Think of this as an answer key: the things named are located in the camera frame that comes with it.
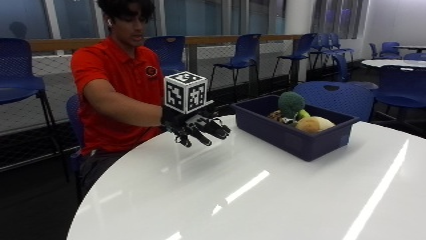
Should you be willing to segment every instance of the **dark hair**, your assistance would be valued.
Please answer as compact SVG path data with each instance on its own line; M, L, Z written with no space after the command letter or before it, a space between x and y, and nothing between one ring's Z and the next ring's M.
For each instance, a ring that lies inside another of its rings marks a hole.
M150 0L97 0L97 6L110 18L122 18L125 16L137 15L136 12L129 10L130 3L137 3L140 5L141 17L148 22L156 9Z

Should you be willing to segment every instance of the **blue plastic bin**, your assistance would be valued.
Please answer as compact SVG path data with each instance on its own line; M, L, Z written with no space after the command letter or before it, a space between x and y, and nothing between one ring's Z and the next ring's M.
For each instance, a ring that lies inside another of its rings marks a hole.
M267 118L278 110L278 98L266 96L233 104L238 128L307 162L347 145L358 117L306 105L311 116L323 117L335 124L319 133L309 134Z

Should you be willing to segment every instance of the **red shirt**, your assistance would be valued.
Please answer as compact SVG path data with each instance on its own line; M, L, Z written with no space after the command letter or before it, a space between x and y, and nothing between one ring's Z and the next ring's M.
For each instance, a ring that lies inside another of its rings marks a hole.
M84 125L81 154L94 149L106 152L129 151L140 143L160 134L153 127L136 127L98 114L82 96L85 85L94 79L105 79L116 91L130 98L161 106L164 77L157 55L146 47L138 47L134 59L121 50L110 38L94 46L81 48L72 56L70 69L80 95L80 119Z

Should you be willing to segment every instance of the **white table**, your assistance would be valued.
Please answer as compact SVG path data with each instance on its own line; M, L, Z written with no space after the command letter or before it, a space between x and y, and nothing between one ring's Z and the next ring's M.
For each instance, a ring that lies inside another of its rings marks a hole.
M423 50L426 50L426 46L394 46L394 48L399 49L409 49L409 50L415 50L416 53L420 53Z
M211 146L165 133L118 160L68 240L426 239L424 139L359 122L305 162L222 119L231 135Z
M386 65L395 65L402 67L426 67L426 61L415 61L415 60L374 59L374 60L363 60L361 64L373 68L379 68Z

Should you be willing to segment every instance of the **apriltag cube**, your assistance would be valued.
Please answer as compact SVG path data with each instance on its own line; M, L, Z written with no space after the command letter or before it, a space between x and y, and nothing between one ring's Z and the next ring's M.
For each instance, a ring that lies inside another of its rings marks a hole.
M188 114L206 103L207 79L190 72L164 77L165 105Z

